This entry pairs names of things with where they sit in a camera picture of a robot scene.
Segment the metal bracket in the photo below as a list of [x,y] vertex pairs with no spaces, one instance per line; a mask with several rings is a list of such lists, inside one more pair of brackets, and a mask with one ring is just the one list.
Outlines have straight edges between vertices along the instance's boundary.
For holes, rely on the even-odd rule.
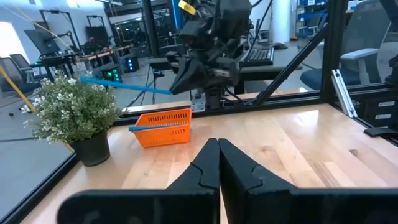
[[353,101],[348,94],[347,87],[344,83],[343,77],[341,76],[340,70],[332,70],[332,82],[344,114],[350,118],[358,117]]
[[206,110],[206,96],[204,93],[195,95],[191,103],[192,112],[203,112]]

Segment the green leaves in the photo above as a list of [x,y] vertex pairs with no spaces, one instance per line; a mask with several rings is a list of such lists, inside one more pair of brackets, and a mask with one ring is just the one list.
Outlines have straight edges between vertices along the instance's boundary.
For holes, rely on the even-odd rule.
[[63,76],[54,83],[43,80],[40,98],[34,102],[39,120],[28,122],[28,126],[35,137],[50,142],[91,138],[108,129],[121,114],[112,92]]

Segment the metal frame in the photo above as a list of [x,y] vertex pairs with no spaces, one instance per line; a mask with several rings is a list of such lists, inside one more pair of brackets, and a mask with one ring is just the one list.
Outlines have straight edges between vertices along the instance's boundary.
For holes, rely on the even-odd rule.
[[47,28],[49,28],[49,24],[48,24],[47,20],[45,19],[45,16],[44,16],[45,12],[49,12],[51,14],[60,14],[60,13],[66,14],[68,16],[68,18],[69,18],[70,25],[72,26],[73,34],[76,37],[78,48],[81,50],[80,41],[79,41],[79,38],[78,38],[77,33],[76,33],[75,25],[73,25],[73,21],[72,21],[72,18],[70,17],[70,13],[69,12],[63,12],[63,11],[59,11],[59,10],[43,10],[43,9],[39,10],[39,12],[40,12],[40,15],[42,16],[43,22],[45,23],[45,26]]
[[105,27],[104,17],[102,17],[102,16],[96,16],[96,15],[87,16],[88,25],[89,25],[90,27],[92,27],[92,25],[91,25],[91,18],[93,18],[93,19],[94,19],[94,18],[99,18],[100,21],[102,22],[102,26]]
[[[254,102],[248,106],[235,106],[233,103],[227,103],[225,108],[220,110],[211,110],[204,112],[193,113],[193,118],[203,116],[216,116],[221,114],[242,113],[248,111],[268,110],[275,108],[285,108],[290,106],[314,105],[319,103],[329,103],[336,109],[341,110],[337,105],[338,97],[335,93],[332,83],[332,70],[338,68],[340,57],[341,42],[343,36],[342,22],[345,18],[347,0],[330,0],[328,12],[329,24],[322,29],[313,40],[305,46],[302,51],[292,60],[288,67],[283,70],[272,84],[264,91],[262,91],[257,98],[246,101]],[[298,66],[301,61],[316,47],[317,43],[326,36],[325,51],[323,56],[323,72],[322,72],[322,88],[320,91],[313,91],[308,93],[297,93],[291,95],[271,96],[271,94],[279,87],[279,85],[290,75],[291,72]],[[383,96],[398,95],[398,88],[385,84],[374,84],[365,86],[349,86],[347,88],[349,96],[352,100],[364,100],[369,98],[378,98]],[[118,119],[113,126],[134,124],[138,117],[144,113],[151,113],[157,111],[174,110],[179,108],[187,108],[189,106],[180,106],[174,108],[164,108],[157,110],[140,111],[130,113]],[[361,118],[353,118],[358,123],[367,128],[372,126]],[[385,138],[391,144],[398,146],[398,141],[390,138]],[[56,171],[39,185],[27,198],[21,202],[2,222],[19,223],[23,218],[49,193],[57,182],[68,173],[68,171],[77,163],[75,154],[65,161]]]

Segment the potted plant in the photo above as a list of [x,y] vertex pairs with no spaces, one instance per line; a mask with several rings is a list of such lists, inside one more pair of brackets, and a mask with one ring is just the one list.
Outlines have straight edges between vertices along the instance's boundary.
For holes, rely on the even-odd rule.
[[86,166],[109,158],[107,130],[121,114],[113,90],[65,76],[41,84],[33,103],[38,119],[27,121],[33,136],[68,143]]

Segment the keyboard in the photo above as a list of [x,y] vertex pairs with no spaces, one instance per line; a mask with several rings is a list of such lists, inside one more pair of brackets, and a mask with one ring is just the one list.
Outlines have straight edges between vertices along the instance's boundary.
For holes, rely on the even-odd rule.
[[253,47],[246,57],[246,62],[244,59],[239,62],[240,67],[273,65],[274,47]]

